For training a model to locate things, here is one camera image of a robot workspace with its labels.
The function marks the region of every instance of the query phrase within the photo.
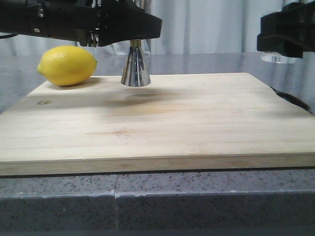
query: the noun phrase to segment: black mechanical part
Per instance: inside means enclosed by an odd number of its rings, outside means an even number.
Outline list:
[[[291,3],[282,11],[263,16],[257,50],[278,52],[303,58],[303,52],[315,52],[315,1]]]
[[[162,20],[131,0],[0,0],[0,32],[106,46],[158,38]]]
[[[7,34],[7,35],[2,35],[0,36],[0,39],[4,39],[4,38],[13,38],[15,36],[18,36],[18,34]]]

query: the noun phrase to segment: white curtain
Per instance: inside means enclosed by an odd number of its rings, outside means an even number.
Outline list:
[[[260,17],[299,0],[152,0],[151,13],[163,19],[161,37],[144,41],[149,54],[207,54],[255,52]],[[300,0],[308,3],[311,0]],[[58,45],[56,39],[19,35],[0,40],[0,56],[42,55]],[[93,54],[127,54],[129,42],[88,48]]]

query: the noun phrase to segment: lemon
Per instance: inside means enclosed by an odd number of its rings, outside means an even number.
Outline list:
[[[69,86],[88,79],[96,64],[93,55],[83,48],[59,46],[45,52],[37,70],[51,83]]]

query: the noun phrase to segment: wooden cutting board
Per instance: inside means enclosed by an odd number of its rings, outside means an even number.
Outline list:
[[[250,74],[45,82],[0,115],[0,175],[315,166],[315,117]]]

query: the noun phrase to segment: gray countertop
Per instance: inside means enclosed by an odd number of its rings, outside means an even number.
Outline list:
[[[95,75],[121,75],[126,56],[96,59]],[[0,113],[45,81],[39,60],[0,57]],[[315,111],[313,53],[295,64],[259,53],[147,55],[146,63],[150,74],[248,72]],[[0,233],[315,227],[314,179],[312,168],[1,177]]]

